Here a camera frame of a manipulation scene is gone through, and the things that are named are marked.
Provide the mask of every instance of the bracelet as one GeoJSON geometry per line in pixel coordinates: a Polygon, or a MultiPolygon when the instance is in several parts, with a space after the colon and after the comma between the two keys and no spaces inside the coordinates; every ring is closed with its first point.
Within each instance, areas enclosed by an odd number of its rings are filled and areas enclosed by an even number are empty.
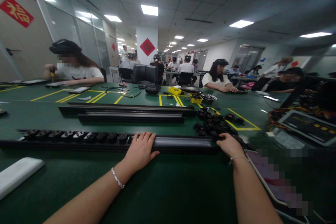
{"type": "Polygon", "coordinates": [[[233,159],[235,159],[235,158],[246,158],[247,159],[247,157],[245,157],[245,156],[233,156],[233,157],[230,157],[230,163],[228,164],[228,165],[230,165],[230,164],[232,164],[233,163],[233,159]]]}
{"type": "Polygon", "coordinates": [[[113,176],[114,176],[116,182],[118,183],[118,185],[121,187],[121,189],[123,189],[123,188],[125,187],[125,185],[123,185],[123,184],[120,183],[120,181],[119,181],[119,179],[118,179],[116,173],[115,173],[114,170],[113,170],[113,167],[111,168],[111,172],[112,172],[112,174],[113,174],[113,176]]]}

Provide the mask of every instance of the white shirt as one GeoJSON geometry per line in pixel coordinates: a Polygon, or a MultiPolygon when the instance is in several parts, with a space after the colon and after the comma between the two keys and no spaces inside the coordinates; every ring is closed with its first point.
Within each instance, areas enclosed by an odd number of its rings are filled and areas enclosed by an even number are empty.
{"type": "Polygon", "coordinates": [[[203,87],[205,87],[205,85],[208,84],[208,83],[213,83],[213,84],[216,84],[218,86],[225,87],[227,84],[231,83],[231,81],[229,81],[227,75],[223,75],[223,81],[222,82],[219,78],[217,78],[216,81],[213,81],[211,75],[209,73],[206,73],[203,77],[203,80],[202,80],[203,87]]]}
{"type": "Polygon", "coordinates": [[[128,69],[132,69],[134,68],[134,66],[136,65],[137,63],[135,61],[130,61],[130,60],[125,60],[123,61],[121,64],[120,64],[120,68],[128,68],[128,69]]]}
{"type": "Polygon", "coordinates": [[[194,72],[194,66],[191,65],[190,63],[182,63],[178,67],[178,72],[194,72]]]}
{"type": "Polygon", "coordinates": [[[173,63],[172,61],[169,62],[168,64],[169,67],[174,67],[174,68],[178,68],[180,65],[177,61],[175,61],[175,63],[173,63]]]}
{"type": "Polygon", "coordinates": [[[122,49],[122,50],[119,51],[119,54],[121,54],[120,60],[121,60],[121,61],[124,61],[124,60],[127,59],[127,56],[128,56],[128,54],[129,54],[129,52],[128,52],[128,51],[125,51],[124,49],[122,49]]]}
{"type": "Polygon", "coordinates": [[[90,79],[93,77],[104,78],[103,74],[97,67],[72,67],[72,66],[64,66],[63,63],[58,63],[57,71],[55,75],[62,79],[68,80],[76,80],[76,79],[90,79]]]}
{"type": "Polygon", "coordinates": [[[280,71],[280,66],[278,64],[275,64],[271,66],[268,70],[266,70],[263,74],[265,74],[266,78],[272,78],[272,77],[275,77],[279,71],[280,71]]]}

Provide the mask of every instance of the yellow container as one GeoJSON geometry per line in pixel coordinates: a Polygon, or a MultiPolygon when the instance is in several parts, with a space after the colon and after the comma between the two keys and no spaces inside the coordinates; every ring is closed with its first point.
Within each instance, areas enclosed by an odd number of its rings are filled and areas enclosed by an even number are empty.
{"type": "Polygon", "coordinates": [[[181,89],[178,89],[178,88],[176,88],[176,87],[169,87],[168,88],[168,92],[169,93],[172,93],[173,95],[179,95],[179,94],[181,94],[181,89]]]}

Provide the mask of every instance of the black t-shirt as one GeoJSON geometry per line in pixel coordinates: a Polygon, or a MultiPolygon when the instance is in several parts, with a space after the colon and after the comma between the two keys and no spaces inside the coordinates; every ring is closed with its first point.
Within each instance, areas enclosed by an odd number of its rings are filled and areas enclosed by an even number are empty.
{"type": "Polygon", "coordinates": [[[288,89],[294,89],[295,87],[295,82],[282,82],[280,79],[275,79],[268,85],[266,92],[284,91],[288,89]]]}

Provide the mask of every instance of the smartphone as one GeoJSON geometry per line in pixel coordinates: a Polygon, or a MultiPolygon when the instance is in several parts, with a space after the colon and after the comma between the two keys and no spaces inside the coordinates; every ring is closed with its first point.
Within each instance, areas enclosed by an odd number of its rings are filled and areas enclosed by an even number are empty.
{"type": "Polygon", "coordinates": [[[309,224],[306,216],[296,215],[295,209],[288,208],[285,201],[286,194],[280,189],[280,187],[276,186],[273,181],[274,179],[279,178],[279,172],[273,171],[272,165],[267,162],[267,157],[261,157],[258,152],[252,150],[245,150],[245,154],[266,189],[266,192],[278,214],[295,223],[309,224]]]}

